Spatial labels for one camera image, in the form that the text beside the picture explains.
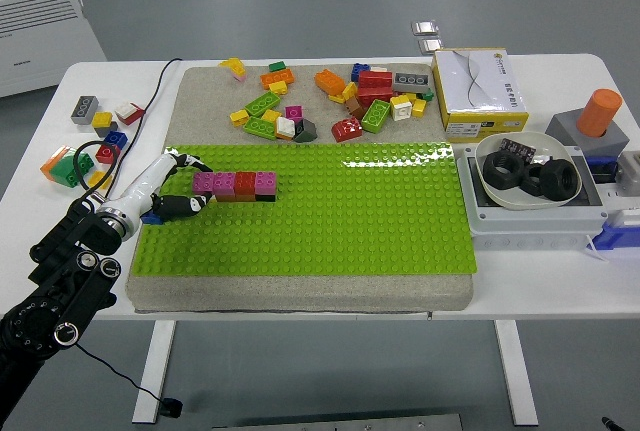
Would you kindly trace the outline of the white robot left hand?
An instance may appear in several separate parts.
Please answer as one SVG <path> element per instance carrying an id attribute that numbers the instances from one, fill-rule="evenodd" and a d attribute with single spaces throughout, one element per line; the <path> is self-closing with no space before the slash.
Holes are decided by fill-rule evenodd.
<path id="1" fill-rule="evenodd" d="M 97 214 L 123 218 L 137 225 L 141 216 L 152 209 L 152 196 L 160 190 L 166 179 L 177 168 L 187 166 L 203 172 L 212 172 L 212 169 L 198 157 L 181 154 L 176 149 L 168 149 L 154 160 L 119 198 L 101 204 Z"/>

